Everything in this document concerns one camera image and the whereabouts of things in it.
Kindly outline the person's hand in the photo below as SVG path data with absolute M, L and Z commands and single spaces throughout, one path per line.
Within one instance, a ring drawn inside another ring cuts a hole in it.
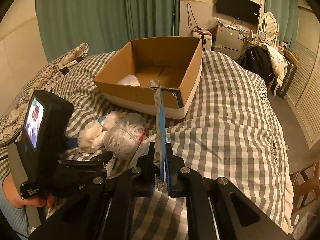
M 46 197 L 31 197 L 22 199 L 16 189 L 12 174 L 9 173 L 3 180 L 3 192 L 8 202 L 15 208 L 21 209 L 24 206 L 34 207 L 53 207 L 55 204 L 55 197 L 51 194 Z

